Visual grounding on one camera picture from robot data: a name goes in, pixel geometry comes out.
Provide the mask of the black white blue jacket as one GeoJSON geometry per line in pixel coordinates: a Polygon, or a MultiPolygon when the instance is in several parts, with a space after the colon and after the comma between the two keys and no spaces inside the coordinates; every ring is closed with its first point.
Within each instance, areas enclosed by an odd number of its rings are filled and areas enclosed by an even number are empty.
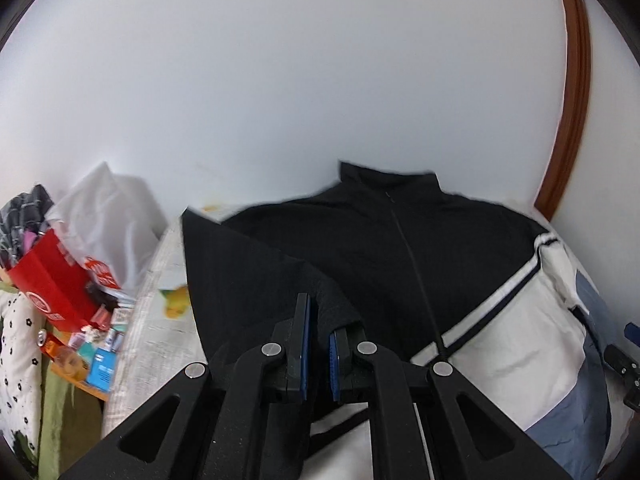
{"type": "Polygon", "coordinates": [[[271,336],[304,292],[318,341],[361,327],[424,366],[440,356],[575,479],[603,460],[611,415],[608,309],[536,220],[445,193],[434,174],[345,162],[337,185],[214,221],[181,218],[198,334],[219,368],[271,336]]]}

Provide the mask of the plaid grey cloth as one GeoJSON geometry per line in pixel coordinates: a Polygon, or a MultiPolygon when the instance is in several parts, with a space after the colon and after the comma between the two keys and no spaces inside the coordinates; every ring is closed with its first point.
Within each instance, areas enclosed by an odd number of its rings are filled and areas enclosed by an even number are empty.
{"type": "Polygon", "coordinates": [[[1,208],[1,267],[10,270],[49,229],[47,212],[53,200],[36,184],[30,192],[14,196],[1,208]]]}

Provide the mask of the red cardboard box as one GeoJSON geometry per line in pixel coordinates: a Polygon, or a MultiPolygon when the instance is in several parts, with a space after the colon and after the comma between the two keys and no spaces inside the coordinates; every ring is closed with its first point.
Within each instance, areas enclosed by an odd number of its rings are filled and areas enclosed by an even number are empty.
{"type": "Polygon", "coordinates": [[[80,332],[99,310],[86,289],[90,274],[52,229],[8,274],[20,292],[61,332],[80,332]]]}

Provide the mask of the brown wooden door frame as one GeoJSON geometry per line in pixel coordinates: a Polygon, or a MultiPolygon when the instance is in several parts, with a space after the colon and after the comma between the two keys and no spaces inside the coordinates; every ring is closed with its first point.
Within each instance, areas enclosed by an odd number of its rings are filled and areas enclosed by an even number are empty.
{"type": "Polygon", "coordinates": [[[591,89],[592,45],[585,0],[561,0],[566,58],[561,116],[535,208],[551,221],[570,183],[584,135],[591,89]]]}

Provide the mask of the blue small box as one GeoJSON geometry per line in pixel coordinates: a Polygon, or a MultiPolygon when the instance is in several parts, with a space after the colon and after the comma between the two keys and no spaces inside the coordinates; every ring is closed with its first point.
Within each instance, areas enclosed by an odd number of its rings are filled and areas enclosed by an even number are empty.
{"type": "Polygon", "coordinates": [[[117,354],[104,349],[94,352],[86,383],[100,391],[109,393],[115,374],[117,354]]]}

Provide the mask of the white plastic bag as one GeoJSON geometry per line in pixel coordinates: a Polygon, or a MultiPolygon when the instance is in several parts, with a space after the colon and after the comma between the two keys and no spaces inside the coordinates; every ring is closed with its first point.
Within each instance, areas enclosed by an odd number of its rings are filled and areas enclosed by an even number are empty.
{"type": "Polygon", "coordinates": [[[56,202],[46,219],[98,285],[118,296],[137,296],[160,238],[105,162],[56,202]]]}

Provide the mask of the white black dotted quilt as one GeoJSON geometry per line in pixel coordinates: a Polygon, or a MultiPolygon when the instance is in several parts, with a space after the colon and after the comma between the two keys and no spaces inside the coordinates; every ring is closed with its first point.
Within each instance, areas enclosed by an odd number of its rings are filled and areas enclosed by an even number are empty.
{"type": "Polygon", "coordinates": [[[42,411],[43,317],[20,292],[1,292],[1,434],[30,478],[37,477],[42,411]]]}

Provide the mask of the fruit print white mattress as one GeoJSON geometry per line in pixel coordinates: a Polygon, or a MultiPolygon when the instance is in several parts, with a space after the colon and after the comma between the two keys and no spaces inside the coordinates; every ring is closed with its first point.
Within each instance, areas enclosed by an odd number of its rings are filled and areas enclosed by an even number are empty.
{"type": "MultiPolygon", "coordinates": [[[[608,308],[590,277],[541,216],[529,262],[446,333],[451,361],[575,479],[592,479],[639,440],[639,417],[601,360],[615,341],[608,308]]],[[[149,268],[117,372],[103,429],[115,430],[188,364],[203,359],[190,304],[168,294],[186,284],[178,226],[149,268]]]]}

